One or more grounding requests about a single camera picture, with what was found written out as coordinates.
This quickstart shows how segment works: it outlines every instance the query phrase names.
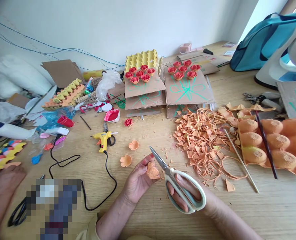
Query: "yellow egg carton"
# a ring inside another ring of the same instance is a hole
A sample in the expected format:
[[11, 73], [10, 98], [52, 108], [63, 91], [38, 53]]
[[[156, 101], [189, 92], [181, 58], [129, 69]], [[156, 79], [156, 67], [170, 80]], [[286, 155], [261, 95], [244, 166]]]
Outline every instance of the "yellow egg carton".
[[[296, 118], [282, 122], [263, 119], [261, 123], [275, 168], [296, 174]], [[271, 168], [258, 123], [242, 120], [238, 123], [238, 131], [245, 164]]]
[[75, 99], [83, 95], [82, 90], [84, 89], [84, 85], [80, 83], [81, 80], [77, 78], [67, 87], [58, 92], [57, 95], [49, 99], [49, 102], [46, 102], [42, 108], [47, 111], [55, 111], [62, 107], [75, 106]]
[[130, 68], [136, 67], [139, 69], [142, 65], [147, 65], [149, 68], [161, 68], [162, 59], [158, 59], [157, 51], [146, 51], [127, 56], [125, 60], [125, 71], [128, 72]]

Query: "scissor blade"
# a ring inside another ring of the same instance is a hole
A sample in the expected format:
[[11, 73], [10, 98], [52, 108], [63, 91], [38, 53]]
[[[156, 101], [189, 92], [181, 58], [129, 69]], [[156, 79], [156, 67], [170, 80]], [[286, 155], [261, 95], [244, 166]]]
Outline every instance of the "scissor blade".
[[151, 147], [149, 146], [151, 152], [153, 153], [153, 155], [155, 156], [155, 158], [157, 159], [157, 162], [159, 163], [159, 165], [161, 166], [161, 168], [166, 171], [168, 170], [168, 166], [166, 165], [166, 163], [162, 160], [162, 158], [159, 156], [159, 154], [157, 154], [157, 152]]

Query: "scissors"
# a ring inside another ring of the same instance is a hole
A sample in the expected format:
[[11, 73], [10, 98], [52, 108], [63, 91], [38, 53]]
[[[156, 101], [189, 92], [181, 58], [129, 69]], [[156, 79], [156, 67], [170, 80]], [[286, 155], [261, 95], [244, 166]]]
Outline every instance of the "scissors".
[[[17, 211], [19, 210], [19, 208], [21, 207], [17, 217], [14, 219]], [[9, 218], [9, 221], [8, 221], [8, 227], [11, 227], [11, 226], [18, 226], [20, 225], [21, 223], [24, 222], [24, 220], [27, 218], [27, 213], [26, 213], [26, 210], [27, 210], [27, 197], [25, 197], [21, 202], [20, 204], [15, 208], [15, 210], [13, 211], [13, 213], [11, 214], [11, 217]]]
[[[172, 202], [172, 204], [180, 212], [182, 212], [184, 214], [191, 214], [191, 213], [194, 213], [195, 211], [199, 211], [199, 210], [203, 209], [206, 205], [206, 195], [205, 195], [205, 192], [203, 191], [202, 187], [200, 186], [200, 184], [195, 179], [193, 179], [191, 176], [189, 176], [188, 174], [186, 174], [182, 171], [174, 170], [173, 168], [168, 168], [168, 166], [162, 160], [162, 158], [159, 156], [159, 154], [157, 154], [157, 152], [151, 146], [149, 146], [149, 147], [150, 147], [151, 152], [153, 153], [153, 155], [157, 159], [157, 162], [160, 164], [162, 169], [165, 171], [166, 190], [167, 190], [168, 197], [169, 197], [170, 201]], [[188, 181], [190, 181], [193, 185], [195, 185], [195, 187], [198, 189], [198, 191], [201, 194], [201, 201], [200, 202], [196, 201], [187, 189], [179, 186], [179, 184], [175, 180], [175, 174], [179, 174], [180, 176], [182, 176], [185, 179], [187, 179]], [[178, 195], [187, 204], [187, 206], [188, 206], [187, 213], [179, 207], [179, 205], [175, 202], [175, 200], [170, 195], [169, 189], [167, 187], [167, 182], [171, 183], [171, 185], [174, 187], [174, 189], [178, 193]]]

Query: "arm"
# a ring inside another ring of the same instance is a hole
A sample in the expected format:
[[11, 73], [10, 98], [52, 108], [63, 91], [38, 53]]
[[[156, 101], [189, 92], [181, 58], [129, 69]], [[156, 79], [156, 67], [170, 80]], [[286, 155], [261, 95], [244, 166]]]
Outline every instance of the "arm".
[[120, 195], [97, 222], [96, 231], [101, 240], [115, 240], [119, 237], [139, 199], [158, 180], [150, 179], [145, 174], [149, 162], [154, 163], [153, 154], [146, 156], [133, 169]]
[[[187, 189], [196, 200], [201, 200], [198, 190], [185, 178], [176, 174], [176, 181], [180, 186]], [[225, 239], [228, 240], [258, 240], [262, 239], [247, 223], [245, 223], [231, 208], [213, 194], [207, 187], [201, 186], [206, 194], [207, 203], [201, 211], [210, 217], [215, 226], [219, 229]], [[177, 204], [186, 212], [188, 206], [175, 192], [174, 188], [168, 183], [168, 189]]]

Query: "red paper flower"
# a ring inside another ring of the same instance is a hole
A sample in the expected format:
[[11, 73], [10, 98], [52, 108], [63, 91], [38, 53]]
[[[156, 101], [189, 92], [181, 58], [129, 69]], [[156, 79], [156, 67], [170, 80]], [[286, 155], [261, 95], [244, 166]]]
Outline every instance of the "red paper flower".
[[144, 72], [141, 71], [141, 70], [139, 70], [139, 71], [137, 71], [137, 72], [135, 73], [135, 76], [138, 77], [138, 78], [140, 78], [143, 74], [144, 74]]
[[174, 67], [175, 68], [178, 68], [179, 66], [181, 66], [181, 63], [180, 62], [174, 62]]
[[150, 75], [150, 76], [153, 76], [154, 75], [154, 73], [155, 73], [155, 69], [154, 68], [149, 68], [148, 70], [147, 70], [147, 73]]
[[133, 120], [131, 119], [131, 118], [128, 118], [128, 119], [126, 119], [125, 121], [124, 121], [124, 125], [126, 126], [126, 127], [129, 127], [129, 126], [131, 126], [133, 124]]
[[186, 66], [180, 66], [178, 67], [179, 72], [186, 72], [188, 68]]
[[140, 67], [140, 69], [143, 71], [143, 72], [146, 72], [146, 70], [148, 69], [148, 66], [147, 65], [142, 65]]
[[132, 82], [133, 84], [137, 84], [139, 82], [139, 78], [138, 77], [132, 77], [130, 79], [130, 82]]
[[189, 67], [192, 64], [192, 62], [190, 60], [184, 61], [184, 65], [186, 67]]
[[190, 67], [191, 71], [196, 72], [201, 69], [200, 65], [192, 65]]
[[148, 82], [150, 80], [150, 75], [145, 74], [145, 75], [141, 76], [141, 80], [144, 81], [144, 82]]
[[136, 67], [133, 67], [133, 68], [130, 68], [129, 69], [129, 72], [131, 72], [132, 74], [134, 74], [136, 72], [137, 68]]
[[133, 77], [133, 74], [131, 72], [127, 72], [124, 76], [126, 79], [130, 80]]
[[168, 73], [170, 74], [170, 75], [172, 75], [174, 72], [176, 72], [177, 71], [177, 69], [175, 68], [175, 67], [170, 67], [170, 68], [168, 68]]
[[196, 73], [196, 72], [191, 71], [191, 72], [188, 72], [188, 73], [187, 73], [187, 78], [188, 78], [189, 80], [195, 78], [196, 76], [197, 76], [197, 73]]
[[184, 78], [185, 74], [182, 72], [176, 72], [174, 76], [177, 81], [180, 81], [181, 79]]

